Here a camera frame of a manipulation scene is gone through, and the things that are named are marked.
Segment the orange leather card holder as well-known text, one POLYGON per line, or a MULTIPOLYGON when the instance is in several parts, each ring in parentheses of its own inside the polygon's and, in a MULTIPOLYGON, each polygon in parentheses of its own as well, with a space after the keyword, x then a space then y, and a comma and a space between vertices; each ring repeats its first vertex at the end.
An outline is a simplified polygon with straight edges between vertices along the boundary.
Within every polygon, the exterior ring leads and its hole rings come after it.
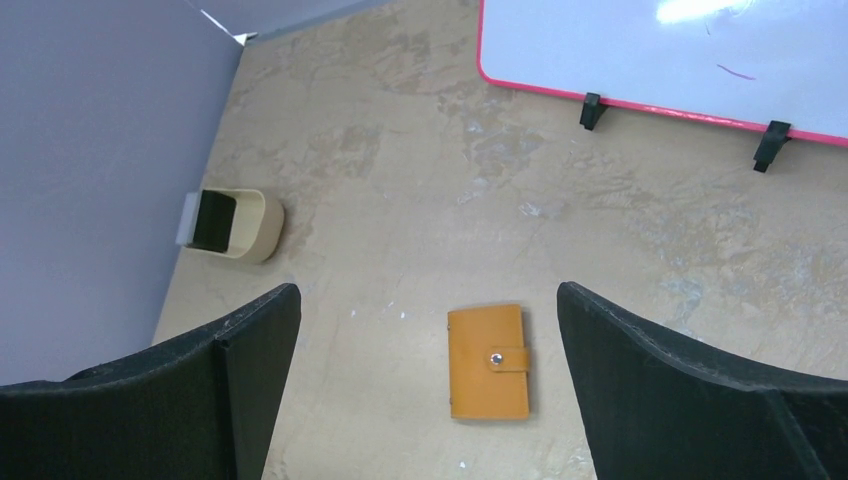
POLYGON ((451 417, 511 421, 530 416, 522 308, 488 305, 447 315, 451 417))

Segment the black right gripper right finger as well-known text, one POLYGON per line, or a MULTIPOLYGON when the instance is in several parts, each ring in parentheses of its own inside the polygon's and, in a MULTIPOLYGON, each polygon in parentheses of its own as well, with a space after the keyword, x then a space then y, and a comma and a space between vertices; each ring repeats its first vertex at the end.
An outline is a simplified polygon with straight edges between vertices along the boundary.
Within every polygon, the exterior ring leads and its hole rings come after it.
POLYGON ((575 282, 557 315, 601 479, 843 479, 847 384, 756 362, 575 282))

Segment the black whiteboard foot left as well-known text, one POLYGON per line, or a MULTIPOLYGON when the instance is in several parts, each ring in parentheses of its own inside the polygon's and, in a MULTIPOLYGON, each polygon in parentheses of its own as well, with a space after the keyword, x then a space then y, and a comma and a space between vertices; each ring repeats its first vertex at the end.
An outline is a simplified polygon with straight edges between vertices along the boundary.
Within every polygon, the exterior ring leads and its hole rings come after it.
POLYGON ((587 93, 584 97, 579 118, 580 125, 585 130, 593 131, 607 108, 608 106, 603 103, 603 99, 599 94, 587 93))

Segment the black whiteboard foot right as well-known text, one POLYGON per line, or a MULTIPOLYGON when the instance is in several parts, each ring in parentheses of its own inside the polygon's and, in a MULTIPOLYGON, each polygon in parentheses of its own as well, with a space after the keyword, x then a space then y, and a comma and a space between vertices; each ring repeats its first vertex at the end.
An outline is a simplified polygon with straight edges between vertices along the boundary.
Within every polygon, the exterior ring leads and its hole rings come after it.
POLYGON ((753 156, 753 170, 765 173, 775 161, 782 147, 790 140, 791 124, 772 120, 761 137, 753 156))

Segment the grey credit card stack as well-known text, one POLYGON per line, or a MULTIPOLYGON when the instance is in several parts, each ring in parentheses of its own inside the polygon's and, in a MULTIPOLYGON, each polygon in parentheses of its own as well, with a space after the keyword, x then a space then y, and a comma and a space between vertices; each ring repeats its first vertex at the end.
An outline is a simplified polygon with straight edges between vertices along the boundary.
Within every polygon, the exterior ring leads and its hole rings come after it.
POLYGON ((177 245, 186 247, 193 242, 199 205, 199 191, 186 194, 175 239, 177 245))

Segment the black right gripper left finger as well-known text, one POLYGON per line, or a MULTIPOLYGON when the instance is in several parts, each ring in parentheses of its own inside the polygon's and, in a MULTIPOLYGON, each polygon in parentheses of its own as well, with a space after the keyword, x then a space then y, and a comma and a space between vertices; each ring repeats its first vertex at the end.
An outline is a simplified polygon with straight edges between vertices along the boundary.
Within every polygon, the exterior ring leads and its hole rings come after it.
POLYGON ((258 479, 301 322, 280 285, 63 381, 1 390, 5 479, 258 479))

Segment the pink framed whiteboard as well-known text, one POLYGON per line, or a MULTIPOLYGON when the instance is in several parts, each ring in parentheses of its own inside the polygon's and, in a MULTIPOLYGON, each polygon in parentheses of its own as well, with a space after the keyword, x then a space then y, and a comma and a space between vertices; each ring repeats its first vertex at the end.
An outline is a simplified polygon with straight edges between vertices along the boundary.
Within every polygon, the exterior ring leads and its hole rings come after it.
POLYGON ((484 1, 477 66, 498 86, 847 142, 843 1, 484 1))

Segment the black credit card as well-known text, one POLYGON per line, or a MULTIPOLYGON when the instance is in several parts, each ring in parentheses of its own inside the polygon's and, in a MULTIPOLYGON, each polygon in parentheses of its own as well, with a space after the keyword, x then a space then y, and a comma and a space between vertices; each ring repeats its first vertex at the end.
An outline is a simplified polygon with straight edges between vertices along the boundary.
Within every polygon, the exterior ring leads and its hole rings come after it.
POLYGON ((192 241, 195 249, 224 253, 229 248, 236 199, 218 191, 203 190, 192 241))

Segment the beige oval tray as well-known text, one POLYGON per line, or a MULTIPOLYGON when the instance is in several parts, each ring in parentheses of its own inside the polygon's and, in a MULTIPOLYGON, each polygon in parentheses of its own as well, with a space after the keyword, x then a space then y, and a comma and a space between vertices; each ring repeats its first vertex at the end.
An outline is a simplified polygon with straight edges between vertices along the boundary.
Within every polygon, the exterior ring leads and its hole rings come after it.
POLYGON ((237 205, 230 234, 229 248, 224 253, 184 247, 204 254, 248 264, 260 264, 275 251, 285 220, 285 211, 276 196, 258 189, 215 188, 236 199, 237 205))

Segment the black whiteboard foot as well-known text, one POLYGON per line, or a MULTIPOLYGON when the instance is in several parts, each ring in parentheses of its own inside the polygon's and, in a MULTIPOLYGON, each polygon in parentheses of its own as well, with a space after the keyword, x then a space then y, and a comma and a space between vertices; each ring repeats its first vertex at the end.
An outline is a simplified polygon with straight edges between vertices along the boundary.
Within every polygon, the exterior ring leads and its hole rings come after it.
POLYGON ((579 118, 580 125, 585 130, 593 131, 607 108, 608 106, 603 103, 603 99, 599 94, 587 93, 584 97, 579 118))
POLYGON ((775 161, 782 147, 790 140, 791 124, 772 120, 761 137, 753 156, 753 170, 765 173, 775 161))

